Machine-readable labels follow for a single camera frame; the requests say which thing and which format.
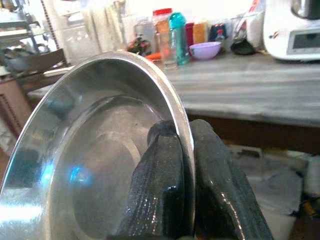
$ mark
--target white kitchen appliance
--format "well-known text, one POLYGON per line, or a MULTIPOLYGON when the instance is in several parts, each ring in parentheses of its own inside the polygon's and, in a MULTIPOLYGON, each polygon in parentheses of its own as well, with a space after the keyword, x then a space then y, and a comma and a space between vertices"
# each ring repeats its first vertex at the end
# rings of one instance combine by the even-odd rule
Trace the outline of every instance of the white kitchen appliance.
POLYGON ((320 12, 319 2, 320 0, 266 1, 263 40, 266 50, 274 58, 320 60, 320 16, 317 17, 320 12), (301 10, 296 8, 297 2, 301 2, 301 10), (303 10, 310 10, 312 7, 312 16, 308 18, 308 15, 305 15, 308 11, 303 10))

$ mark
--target teal water bottle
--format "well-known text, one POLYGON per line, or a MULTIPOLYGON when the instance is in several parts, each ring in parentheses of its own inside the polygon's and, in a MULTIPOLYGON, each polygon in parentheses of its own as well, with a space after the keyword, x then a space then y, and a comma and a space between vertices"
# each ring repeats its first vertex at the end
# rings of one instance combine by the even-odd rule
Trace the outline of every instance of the teal water bottle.
POLYGON ((189 62, 189 52, 186 34, 186 18, 180 12, 174 12, 169 17, 170 31, 175 32, 176 37, 176 58, 178 65, 189 62))

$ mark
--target kitchen counter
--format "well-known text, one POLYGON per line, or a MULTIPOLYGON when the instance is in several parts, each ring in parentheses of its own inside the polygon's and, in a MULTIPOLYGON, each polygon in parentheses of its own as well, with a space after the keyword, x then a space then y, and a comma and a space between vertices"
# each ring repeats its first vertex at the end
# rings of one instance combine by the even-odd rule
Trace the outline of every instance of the kitchen counter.
POLYGON ((190 115, 320 127, 319 63, 225 54, 166 75, 190 115))

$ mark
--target purple bowl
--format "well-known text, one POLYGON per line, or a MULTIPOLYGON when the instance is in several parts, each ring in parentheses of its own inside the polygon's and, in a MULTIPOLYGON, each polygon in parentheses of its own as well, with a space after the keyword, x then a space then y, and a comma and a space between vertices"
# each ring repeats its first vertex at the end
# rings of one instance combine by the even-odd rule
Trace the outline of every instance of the purple bowl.
POLYGON ((198 60, 209 60, 216 56, 221 48, 221 42, 210 41, 193 44, 190 47, 191 55, 198 60))

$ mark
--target cup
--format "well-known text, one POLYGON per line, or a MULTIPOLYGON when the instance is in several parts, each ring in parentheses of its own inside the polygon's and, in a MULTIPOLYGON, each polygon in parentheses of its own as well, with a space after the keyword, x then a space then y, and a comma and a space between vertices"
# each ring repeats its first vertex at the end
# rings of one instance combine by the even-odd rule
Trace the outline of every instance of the cup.
POLYGON ((177 68, 177 38, 174 31, 170 32, 158 32, 156 34, 158 42, 161 60, 164 65, 164 69, 176 69, 177 68))

